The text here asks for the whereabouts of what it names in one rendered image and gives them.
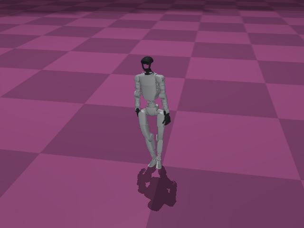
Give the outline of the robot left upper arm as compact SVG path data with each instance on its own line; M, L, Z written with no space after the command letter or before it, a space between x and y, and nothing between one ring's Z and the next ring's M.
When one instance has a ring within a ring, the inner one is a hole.
M160 99L165 99L164 98L164 93L165 93L165 77L163 75L156 75L156 81L159 83L159 88L161 93L159 93L159 98Z

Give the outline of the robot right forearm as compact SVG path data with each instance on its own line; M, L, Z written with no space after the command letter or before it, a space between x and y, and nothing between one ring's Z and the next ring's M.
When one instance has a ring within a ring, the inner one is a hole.
M136 97L136 96L134 96L134 99L135 99L135 110L136 110L136 108L139 108L139 110L140 110L140 97Z

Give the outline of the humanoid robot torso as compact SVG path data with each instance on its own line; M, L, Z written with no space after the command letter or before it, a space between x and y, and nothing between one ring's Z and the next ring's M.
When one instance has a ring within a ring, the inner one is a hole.
M159 83L156 81L155 77L156 75L158 74L155 72L150 75L145 75L144 72L142 72L139 76L141 92L144 100L149 100L147 102L148 105L146 106L146 114L150 116L157 116L157 110L159 109L159 105L154 101L158 98L160 93Z

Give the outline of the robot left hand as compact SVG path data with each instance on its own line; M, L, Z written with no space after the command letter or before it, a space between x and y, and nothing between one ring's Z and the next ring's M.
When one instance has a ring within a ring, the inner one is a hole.
M162 122L162 124L165 122L165 125L167 125L167 124L169 124L171 122L170 116L169 116L169 113L166 114L165 111L163 111L163 112L164 112L165 118L164 118L164 121Z

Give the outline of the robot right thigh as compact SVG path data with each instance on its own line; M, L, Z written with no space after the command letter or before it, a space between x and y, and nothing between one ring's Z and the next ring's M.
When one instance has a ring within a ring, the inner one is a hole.
M154 134L149 131L149 124L147 120L146 108L142 109L138 113L138 119L140 124L140 129L143 133L143 136L147 138L149 141L153 141Z

